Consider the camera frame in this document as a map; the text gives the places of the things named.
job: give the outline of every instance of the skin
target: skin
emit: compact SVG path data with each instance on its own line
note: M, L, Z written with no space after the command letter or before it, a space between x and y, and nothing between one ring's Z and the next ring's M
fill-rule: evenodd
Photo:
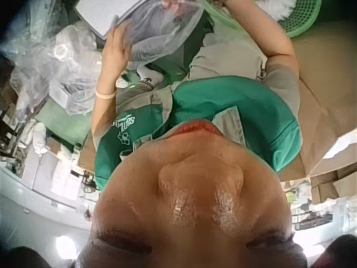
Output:
M165 4L170 10L177 10L176 5ZM228 0L227 7L268 56L268 71L279 63L298 75L291 42L277 23L251 0ZM97 87L101 94L114 92L128 61L130 48L123 45L126 27L121 25L108 36ZM115 119L114 107L113 100L96 100L94 134ZM95 207L90 239L78 263L304 267L274 171L211 123L190 122L179 130L144 144L115 169Z

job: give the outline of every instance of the printed logo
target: printed logo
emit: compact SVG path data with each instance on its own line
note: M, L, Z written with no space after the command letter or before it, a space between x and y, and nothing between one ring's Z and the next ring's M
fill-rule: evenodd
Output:
M122 144L130 145L129 134L127 132L124 132L124 133L119 132L118 139L120 140L120 142Z
M128 129L129 126L131 126L134 123L135 123L135 117L132 116L131 114L128 114L124 118L114 121L112 126L115 126L116 128L120 129L121 132L124 132L125 130Z
M131 126L134 123L135 123L135 117L132 116L131 114L128 114L124 118L121 118L113 122L112 126L115 126L116 128L119 129L119 133L117 137L118 140L120 140L120 142L123 145L130 145L129 134L126 132L126 130L128 129L129 126Z

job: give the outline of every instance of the white bracelet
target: white bracelet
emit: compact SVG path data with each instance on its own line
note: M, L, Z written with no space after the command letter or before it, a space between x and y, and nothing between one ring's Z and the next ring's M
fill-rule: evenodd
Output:
M104 94L99 93L98 91L95 91L95 95L99 99L112 99L117 95L117 91L113 92L110 95L104 95Z

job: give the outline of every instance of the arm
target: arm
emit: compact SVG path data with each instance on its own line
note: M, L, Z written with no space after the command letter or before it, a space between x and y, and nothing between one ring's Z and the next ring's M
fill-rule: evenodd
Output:
M253 0L225 0L232 16L249 33L267 56L267 72L275 64L284 65L299 76L298 61L291 40L280 25L261 10Z
M111 95L117 90L115 83L128 64L131 47L125 45L127 27L128 22L124 22L108 32L102 56L102 71L97 84L97 92L101 95ZM96 97L91 122L93 137L107 130L116 116L115 96L111 99Z

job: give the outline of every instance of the gray sleeve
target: gray sleeve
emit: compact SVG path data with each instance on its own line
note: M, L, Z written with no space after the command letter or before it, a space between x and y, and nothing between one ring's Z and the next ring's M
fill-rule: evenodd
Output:
M282 64L274 64L269 67L269 72L264 77L263 83L283 99L297 118L300 92L298 77L294 71Z

